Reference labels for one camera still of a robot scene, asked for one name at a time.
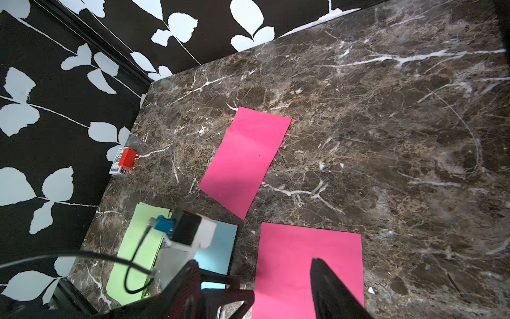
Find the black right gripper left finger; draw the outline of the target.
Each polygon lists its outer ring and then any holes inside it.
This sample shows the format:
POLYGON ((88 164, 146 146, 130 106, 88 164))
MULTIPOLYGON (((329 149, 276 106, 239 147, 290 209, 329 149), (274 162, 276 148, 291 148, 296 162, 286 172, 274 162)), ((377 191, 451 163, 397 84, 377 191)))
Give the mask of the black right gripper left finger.
POLYGON ((97 314, 96 318, 216 318, 221 307, 241 302, 231 318, 243 318, 255 301, 233 276, 199 268, 189 261, 158 295, 97 314))

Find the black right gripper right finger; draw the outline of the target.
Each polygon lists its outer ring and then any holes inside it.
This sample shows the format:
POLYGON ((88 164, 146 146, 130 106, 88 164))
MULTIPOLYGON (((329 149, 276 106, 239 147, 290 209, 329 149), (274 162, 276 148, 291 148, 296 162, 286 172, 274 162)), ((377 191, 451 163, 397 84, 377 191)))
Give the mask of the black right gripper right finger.
POLYGON ((312 259, 310 281, 316 318, 373 318, 324 260, 312 259))

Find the light blue paper sheet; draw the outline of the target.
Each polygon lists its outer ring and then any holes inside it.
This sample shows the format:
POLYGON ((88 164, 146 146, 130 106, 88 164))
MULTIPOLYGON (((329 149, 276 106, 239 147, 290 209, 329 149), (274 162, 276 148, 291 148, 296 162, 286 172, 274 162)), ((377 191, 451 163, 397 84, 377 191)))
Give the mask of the light blue paper sheet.
POLYGON ((216 222, 215 234, 210 246, 199 249, 195 255, 200 269, 222 275, 228 274, 237 229, 237 225, 216 222))

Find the pink paper sheet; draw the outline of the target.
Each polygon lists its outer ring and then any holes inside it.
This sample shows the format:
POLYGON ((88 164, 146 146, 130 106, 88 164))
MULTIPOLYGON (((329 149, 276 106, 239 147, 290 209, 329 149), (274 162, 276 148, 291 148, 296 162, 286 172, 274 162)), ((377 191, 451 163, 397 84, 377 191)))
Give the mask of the pink paper sheet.
POLYGON ((322 259, 363 304, 361 235, 263 223, 253 318, 315 318, 310 269, 322 259))
POLYGON ((240 107, 199 189, 244 220, 291 121, 240 107))

